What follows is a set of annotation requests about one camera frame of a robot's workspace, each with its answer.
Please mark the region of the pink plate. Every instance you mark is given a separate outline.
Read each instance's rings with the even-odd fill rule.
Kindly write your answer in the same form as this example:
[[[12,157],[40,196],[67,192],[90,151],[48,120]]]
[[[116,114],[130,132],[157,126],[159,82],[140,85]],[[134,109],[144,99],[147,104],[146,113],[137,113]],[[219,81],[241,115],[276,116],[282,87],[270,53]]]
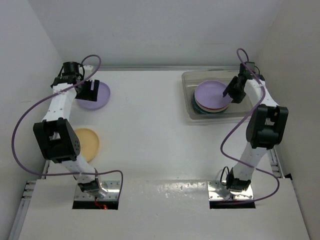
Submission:
[[[229,105],[226,105],[225,107],[222,107],[222,108],[211,109],[211,108],[206,108],[206,107],[202,106],[201,104],[198,104],[197,102],[195,103],[194,106],[198,107],[202,111],[205,111],[205,112],[208,112],[208,113],[220,113],[220,112],[225,111],[229,107]]]

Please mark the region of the teal scalloped plate back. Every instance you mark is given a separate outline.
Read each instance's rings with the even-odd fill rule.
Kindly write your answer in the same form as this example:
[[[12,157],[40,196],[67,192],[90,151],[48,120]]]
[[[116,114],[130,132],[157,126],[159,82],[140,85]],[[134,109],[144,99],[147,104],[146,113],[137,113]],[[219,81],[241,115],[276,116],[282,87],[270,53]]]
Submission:
[[[223,107],[223,108],[212,109],[210,111],[207,111],[207,110],[204,109],[204,107],[200,107],[198,105],[198,102],[196,101],[194,96],[192,97],[191,104],[192,104],[192,107],[193,107],[194,111],[196,113],[202,114],[202,115],[219,114],[219,113],[222,113],[222,112],[226,111],[228,109],[228,107],[229,107],[227,105],[226,107]]]

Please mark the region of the orange plate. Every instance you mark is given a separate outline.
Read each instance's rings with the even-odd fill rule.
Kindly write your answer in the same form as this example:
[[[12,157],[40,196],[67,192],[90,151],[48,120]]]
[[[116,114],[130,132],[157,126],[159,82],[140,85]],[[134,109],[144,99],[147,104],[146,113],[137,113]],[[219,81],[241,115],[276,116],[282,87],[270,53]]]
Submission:
[[[218,112],[218,113],[210,113],[210,112],[203,111],[203,110],[199,109],[198,107],[195,107],[195,103],[196,103],[196,102],[193,102],[193,103],[192,103],[193,108],[194,108],[196,111],[198,111],[199,113],[201,113],[201,114],[207,114],[207,115],[209,115],[209,114],[218,114],[218,113],[220,113],[220,112]]]
[[[87,162],[92,161],[97,156],[100,148],[98,135],[89,128],[78,128],[75,133],[80,142],[80,153]]]

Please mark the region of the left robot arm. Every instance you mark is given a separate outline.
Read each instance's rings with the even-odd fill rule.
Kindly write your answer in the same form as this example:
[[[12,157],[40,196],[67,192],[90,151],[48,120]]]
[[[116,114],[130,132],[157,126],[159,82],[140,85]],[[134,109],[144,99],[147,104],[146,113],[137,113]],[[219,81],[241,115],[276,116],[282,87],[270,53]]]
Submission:
[[[75,99],[96,102],[100,82],[86,80],[81,63],[65,62],[51,88],[55,94],[41,122],[33,125],[33,132],[43,157],[64,166],[76,179],[83,193],[98,198],[103,194],[97,171],[81,154],[81,144],[69,117]]]

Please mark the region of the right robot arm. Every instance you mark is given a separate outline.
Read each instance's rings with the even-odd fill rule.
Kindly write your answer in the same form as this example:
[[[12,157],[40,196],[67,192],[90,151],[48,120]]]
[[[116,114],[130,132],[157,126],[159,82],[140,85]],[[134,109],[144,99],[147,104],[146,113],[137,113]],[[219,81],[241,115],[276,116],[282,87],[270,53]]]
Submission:
[[[225,187],[232,192],[246,191],[252,175],[268,150],[279,145],[283,139],[289,115],[287,107],[280,106],[267,90],[262,76],[255,73],[255,63],[240,64],[239,73],[223,91],[223,97],[231,97],[239,104],[248,96],[253,106],[245,116],[249,119],[245,138],[247,144],[236,165],[226,176]]]

